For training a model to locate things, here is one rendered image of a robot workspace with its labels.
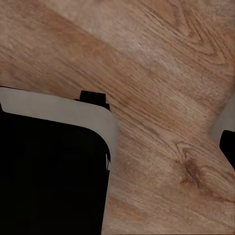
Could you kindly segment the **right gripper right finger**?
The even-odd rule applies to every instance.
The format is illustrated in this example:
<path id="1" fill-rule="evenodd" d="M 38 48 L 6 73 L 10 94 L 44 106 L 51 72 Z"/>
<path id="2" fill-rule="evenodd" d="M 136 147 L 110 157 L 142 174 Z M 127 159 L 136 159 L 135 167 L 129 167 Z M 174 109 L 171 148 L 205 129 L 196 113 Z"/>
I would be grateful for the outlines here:
<path id="1" fill-rule="evenodd" d="M 235 132 L 223 130 L 219 147 L 235 169 Z"/>

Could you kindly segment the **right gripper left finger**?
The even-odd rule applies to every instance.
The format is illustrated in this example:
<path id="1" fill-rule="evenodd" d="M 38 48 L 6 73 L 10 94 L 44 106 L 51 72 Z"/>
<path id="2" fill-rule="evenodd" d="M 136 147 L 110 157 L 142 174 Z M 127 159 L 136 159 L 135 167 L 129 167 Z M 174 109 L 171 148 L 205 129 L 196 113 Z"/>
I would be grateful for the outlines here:
<path id="1" fill-rule="evenodd" d="M 24 136 L 20 130 L 0 136 L 0 189 L 24 149 Z"/>

